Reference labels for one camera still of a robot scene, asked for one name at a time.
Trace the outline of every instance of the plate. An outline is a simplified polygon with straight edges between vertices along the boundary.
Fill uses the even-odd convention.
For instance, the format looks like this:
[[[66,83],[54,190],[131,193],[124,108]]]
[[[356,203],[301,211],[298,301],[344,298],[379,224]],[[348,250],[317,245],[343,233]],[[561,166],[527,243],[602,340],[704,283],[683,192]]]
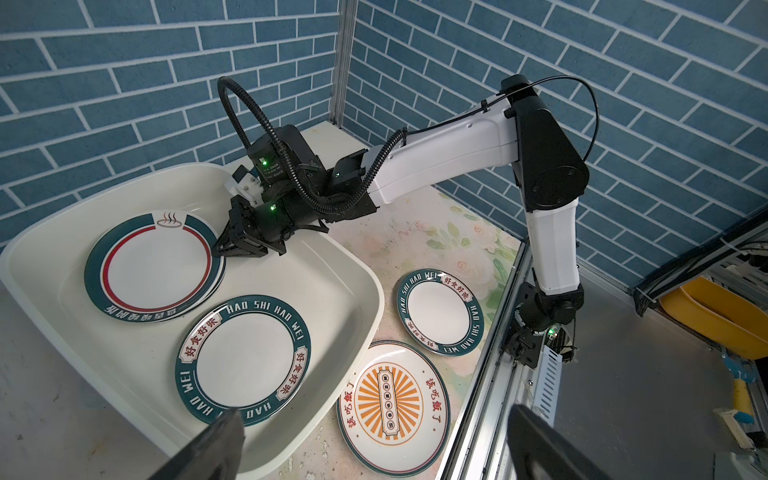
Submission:
[[[397,313],[408,333],[434,353],[466,355],[480,343],[480,302],[455,276],[435,269],[411,272],[397,289]]]
[[[374,472],[409,477],[435,462],[448,441],[445,384],[405,343],[371,345],[336,404],[344,439]]]
[[[192,415],[212,423],[236,408],[245,426],[283,408],[310,366],[310,333],[291,305],[238,296],[195,323],[176,359],[176,388]]]
[[[107,315],[158,322],[183,315],[218,287],[226,261],[216,234],[180,210],[138,215],[109,230],[85,263],[85,289]]]

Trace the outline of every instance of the yellow plastic container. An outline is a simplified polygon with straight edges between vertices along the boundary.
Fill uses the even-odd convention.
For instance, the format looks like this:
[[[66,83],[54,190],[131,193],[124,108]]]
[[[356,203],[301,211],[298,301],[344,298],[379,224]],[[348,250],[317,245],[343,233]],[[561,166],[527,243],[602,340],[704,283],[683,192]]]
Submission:
[[[706,278],[700,276],[660,301],[672,318],[743,358],[768,356],[768,315]]]

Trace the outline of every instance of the metal corner post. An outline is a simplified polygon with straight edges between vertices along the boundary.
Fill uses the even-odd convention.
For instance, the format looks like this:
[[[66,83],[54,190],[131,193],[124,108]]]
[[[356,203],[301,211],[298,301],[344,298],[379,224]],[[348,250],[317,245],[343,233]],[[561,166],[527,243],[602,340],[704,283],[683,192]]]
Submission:
[[[334,125],[342,126],[346,84],[349,78],[349,63],[352,59],[352,40],[355,36],[357,0],[340,0],[339,34],[336,36],[336,63],[333,66],[333,91],[328,119]]]

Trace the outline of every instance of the blue brick wall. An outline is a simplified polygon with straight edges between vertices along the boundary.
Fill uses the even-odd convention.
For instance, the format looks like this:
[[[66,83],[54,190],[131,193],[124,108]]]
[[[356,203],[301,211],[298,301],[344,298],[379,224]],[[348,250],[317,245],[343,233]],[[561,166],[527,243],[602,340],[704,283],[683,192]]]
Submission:
[[[588,79],[602,122],[578,256],[627,286],[768,201],[764,0],[361,0],[350,71],[343,127],[369,144],[510,74]],[[541,96],[584,153],[586,90],[555,81]],[[439,188],[522,237],[514,183],[504,166]]]
[[[337,31],[337,0],[4,0],[0,250],[120,182],[242,157],[222,74],[276,125],[327,119]],[[253,115],[237,109],[255,140]]]

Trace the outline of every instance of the plate rim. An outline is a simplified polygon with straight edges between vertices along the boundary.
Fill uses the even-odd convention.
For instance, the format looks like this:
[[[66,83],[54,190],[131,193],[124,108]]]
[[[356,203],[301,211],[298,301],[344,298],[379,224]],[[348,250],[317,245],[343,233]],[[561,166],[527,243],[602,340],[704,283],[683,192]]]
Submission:
[[[249,404],[247,406],[243,406],[243,407],[220,406],[216,402],[213,402],[210,399],[210,397],[205,393],[205,391],[203,391],[202,387],[197,383],[197,381],[191,382],[193,384],[196,384],[197,390],[200,393],[202,393],[203,396],[206,397],[205,400],[207,400],[211,404],[214,404],[214,406],[216,406],[217,408],[221,408],[221,407],[224,407],[224,408],[236,408],[240,412],[241,417],[243,417],[243,425],[244,426],[247,427],[247,426],[251,426],[251,425],[256,425],[257,423],[261,423],[261,422],[264,422],[264,421],[268,420],[273,415],[278,413],[284,406],[286,406],[286,405],[288,405],[288,403],[290,403],[290,401],[293,399],[293,397],[296,395],[296,393],[301,388],[301,385],[304,383],[304,379],[306,378],[306,373],[307,373],[307,371],[309,370],[309,367],[310,367],[310,360],[312,358],[312,336],[310,335],[309,328],[307,327],[306,322],[304,321],[304,318],[301,316],[301,314],[298,313],[298,311],[296,311],[295,308],[293,308],[290,305],[290,303],[286,302],[285,300],[282,300],[282,299],[279,299],[279,298],[276,298],[276,297],[270,296],[270,295],[261,295],[261,294],[258,294],[258,293],[254,293],[254,294],[250,294],[250,295],[235,296],[235,297],[233,297],[231,299],[223,301],[222,303],[216,305],[215,307],[210,308],[209,310],[207,310],[205,312],[204,315],[200,316],[198,321],[196,321],[195,323],[192,324],[192,326],[189,328],[189,330],[187,330],[187,333],[184,335],[184,337],[182,339],[182,343],[179,346],[178,354],[175,356],[175,360],[174,360],[174,384],[176,386],[176,390],[177,390],[177,393],[178,393],[179,400],[184,404],[184,407],[187,409],[187,411],[194,418],[200,420],[203,423],[207,423],[208,425],[210,425],[216,418],[212,418],[212,419],[210,419],[210,422],[207,422],[205,419],[203,419],[203,418],[201,418],[201,417],[199,417],[199,416],[197,416],[195,414],[195,412],[197,410],[193,411],[193,409],[191,408],[192,405],[189,405],[188,402],[185,401],[184,393],[182,392],[182,389],[184,387],[182,386],[183,383],[180,381],[180,368],[186,368],[186,369],[189,369],[189,370],[192,370],[192,368],[197,369],[197,359],[195,359],[192,363],[182,363],[180,357],[181,357],[182,351],[184,350],[184,345],[185,345],[185,343],[187,341],[187,338],[190,336],[190,334],[195,329],[199,328],[200,324],[208,316],[212,315],[213,313],[217,313],[220,309],[224,308],[227,304],[233,303],[236,300],[239,300],[240,302],[242,302],[242,301],[249,301],[250,302],[251,300],[257,300],[257,301],[275,300],[277,302],[282,303],[283,305],[288,306],[290,308],[290,310],[291,310],[290,313],[295,313],[296,314],[295,316],[291,316],[291,318],[292,319],[293,318],[297,318],[298,320],[300,320],[300,322],[301,322],[300,323],[300,328],[303,329],[303,334],[304,334],[304,336],[306,336],[306,361],[304,363],[304,368],[303,368],[303,371],[301,373],[301,377],[299,377],[299,381],[296,384],[296,388],[294,388],[293,391],[291,391],[291,393],[284,400],[280,401],[280,404],[277,407],[271,407],[270,408],[270,414],[264,416],[261,419],[258,419],[256,416],[254,416],[255,420],[247,419],[247,418],[244,418],[244,417],[247,415],[247,410],[248,410],[249,407],[254,407],[259,402],[262,402],[265,399],[268,399],[271,396],[275,395],[277,390],[275,390],[274,392],[271,392],[269,395],[267,395],[263,399],[260,399],[258,402]],[[274,314],[274,312],[266,312],[266,311],[261,311],[261,310],[257,310],[257,311],[244,310],[241,313],[237,313],[235,315],[230,316],[229,318],[227,318],[227,320],[224,320],[221,323],[225,323],[226,321],[229,321],[229,320],[231,320],[233,318],[237,318],[238,316],[244,315],[246,313],[261,313],[261,314],[264,314],[264,315],[271,316],[272,318],[277,319],[278,322],[281,322],[283,324],[283,326],[285,326],[285,328],[288,330],[289,334],[291,334],[290,328],[288,327],[288,325],[286,325],[286,323],[284,321],[282,321],[280,318],[278,318]],[[290,369],[289,369],[288,373],[286,374],[286,378],[288,378],[289,374],[290,374]]]
[[[142,226],[139,226],[139,227],[133,228],[130,231],[127,231],[126,233],[122,234],[119,238],[117,238],[114,242],[111,242],[110,245],[108,245],[106,250],[103,252],[104,253],[103,256],[101,255],[101,253],[99,253],[97,258],[94,256],[94,252],[96,251],[97,248],[99,248],[99,246],[101,246],[100,244],[102,244],[102,242],[106,241],[106,238],[110,233],[121,228],[126,223],[131,222],[132,220],[137,221],[141,217],[146,217],[147,215],[152,216],[154,213],[160,213],[160,212],[183,213],[186,216],[185,218],[191,218],[193,222],[197,221],[200,223],[200,225],[208,229],[208,232],[204,232],[204,231],[199,231],[200,229],[196,228],[195,226],[190,227],[192,230],[200,234],[204,240],[206,240],[206,245],[211,255],[212,265],[211,265],[210,271],[204,277],[204,280],[203,280],[204,285],[206,283],[209,283],[209,285],[208,287],[204,286],[203,288],[200,288],[197,291],[197,293],[195,293],[191,298],[187,299],[184,302],[184,303],[188,303],[186,308],[179,309],[171,314],[167,314],[167,312],[172,309],[165,309],[162,312],[153,312],[151,315],[154,318],[152,319],[146,319],[146,320],[129,319],[132,316],[132,314],[146,316],[146,315],[149,315],[149,313],[134,312],[132,310],[125,309],[122,306],[116,305],[115,302],[113,302],[112,299],[109,297],[109,295],[107,295],[106,292],[104,291],[104,285],[101,282],[101,276],[103,274],[104,262],[108,257],[109,253],[114,249],[115,244],[122,241],[126,236],[135,233],[136,231],[141,229]],[[154,209],[148,212],[144,212],[142,214],[134,215],[131,218],[123,220],[117,225],[114,225],[112,228],[110,228],[106,232],[104,232],[101,235],[101,237],[99,237],[98,240],[94,243],[94,246],[91,248],[91,250],[88,252],[88,258],[85,261],[85,266],[83,269],[83,281],[85,284],[86,293],[88,294],[88,299],[104,315],[107,315],[111,318],[114,318],[123,322],[128,322],[128,323],[160,323],[166,320],[177,318],[186,313],[189,313],[191,310],[196,309],[205,300],[210,298],[210,296],[218,289],[218,286],[221,284],[221,280],[223,279],[224,272],[227,266],[227,260],[225,257],[216,257],[213,255],[214,243],[216,242],[216,238],[217,238],[216,232],[214,231],[212,226],[209,225],[208,222],[198,217],[197,215],[192,214],[191,212],[187,212],[181,209]],[[102,308],[99,304],[97,304],[97,301],[99,303],[103,303],[104,305],[109,305],[109,306]],[[159,313],[163,313],[163,316],[161,318],[157,318],[157,314]]]
[[[432,349],[428,345],[425,345],[424,342],[422,342],[421,339],[419,337],[417,337],[416,334],[414,334],[414,332],[412,332],[410,328],[408,328],[408,324],[406,323],[406,320],[403,317],[402,310],[400,309],[400,299],[402,297],[402,292],[401,292],[402,285],[414,273],[424,272],[424,271],[429,271],[429,270],[435,271],[435,272],[444,273],[445,275],[449,275],[449,276],[457,279],[457,281],[461,282],[461,284],[464,286],[464,288],[466,288],[472,294],[472,300],[469,303],[464,302],[464,300],[462,300],[462,302],[464,302],[464,304],[465,304],[465,308],[467,309],[467,314],[468,314],[468,317],[469,317],[469,325],[468,325],[468,328],[467,328],[467,334],[464,337],[462,337],[462,339],[460,339],[458,342],[455,342],[455,343],[440,343],[440,342],[436,342],[433,339],[429,339],[430,341],[434,342],[434,344],[436,346],[438,346],[438,349]],[[413,286],[416,286],[419,283],[423,283],[423,282],[436,282],[436,283],[441,283],[443,286],[445,285],[444,283],[437,282],[436,280],[424,279],[424,280],[421,280],[420,282],[415,283]],[[413,288],[409,289],[408,293],[405,295],[406,310],[408,309],[408,298],[410,297],[412,290],[413,290]],[[430,353],[434,353],[434,354],[440,355],[440,356],[463,356],[463,355],[466,355],[466,354],[470,353],[472,350],[476,349],[478,347],[478,345],[480,344],[480,340],[482,340],[482,336],[485,333],[485,315],[482,312],[482,308],[480,306],[480,301],[478,300],[477,296],[474,293],[472,293],[472,291],[469,289],[469,287],[466,286],[466,284],[464,282],[462,282],[461,279],[459,279],[456,275],[453,275],[452,273],[446,272],[445,270],[440,270],[439,268],[431,268],[431,267],[418,268],[418,269],[413,270],[412,272],[407,273],[406,275],[404,275],[403,278],[397,283],[397,290],[395,290],[395,298],[396,298],[397,316],[400,318],[400,323],[406,328],[406,332],[408,332],[408,334],[411,336],[411,338],[413,338],[416,342],[418,342],[420,346],[423,346],[424,348],[426,348]],[[460,346],[462,343],[466,342],[467,339],[471,336],[471,331],[472,331],[472,312],[469,311],[469,304],[471,304],[471,303],[474,303],[474,304],[477,305],[477,310],[478,310],[478,313],[480,315],[480,319],[478,321],[478,325],[479,325],[478,337],[479,337],[479,340],[474,342],[469,348],[467,348],[465,350],[462,350],[461,352],[449,353],[449,352],[446,352],[446,351],[441,351],[439,347],[442,347],[443,349],[445,349],[447,347]]]
[[[442,375],[440,375],[440,372],[437,370],[437,367],[435,366],[432,361],[427,358],[426,355],[418,351],[415,347],[410,346],[408,343],[400,342],[398,340],[378,340],[376,342],[371,343],[368,346],[368,349],[366,351],[371,350],[374,346],[379,345],[398,345],[398,346],[404,346],[405,348],[411,350],[416,355],[422,357],[426,362],[427,365],[432,368],[432,371],[435,373],[435,376],[437,377],[438,381],[440,382],[440,386],[442,387],[442,391],[445,392],[445,397],[448,399],[447,402],[445,402],[445,431],[443,432],[442,439],[440,440],[440,445],[435,450],[435,453],[432,455],[432,458],[428,460],[424,465],[421,467],[418,467],[416,470],[413,470],[411,472],[406,473],[395,473],[395,472],[387,472],[386,470],[382,470],[381,468],[377,467],[376,465],[372,464],[371,462],[368,462],[365,458],[363,458],[355,448],[355,446],[352,444],[352,441],[349,439],[349,436],[346,434],[346,429],[344,428],[344,424],[342,424],[342,414],[341,414],[341,395],[339,395],[339,398],[336,400],[336,417],[339,420],[339,430],[341,430],[342,437],[344,438],[344,442],[346,442],[346,446],[349,447],[349,450],[352,451],[354,456],[360,460],[360,462],[368,467],[369,469],[373,470],[375,473],[378,473],[380,475],[385,475],[388,477],[393,478],[405,478],[405,477],[412,477],[414,475],[418,475],[421,472],[424,472],[427,468],[431,467],[432,464],[435,463],[437,458],[442,454],[442,451],[445,449],[445,445],[448,444],[448,437],[449,433],[451,431],[450,425],[451,425],[451,401],[448,397],[448,389],[445,387],[445,382],[442,380]]]

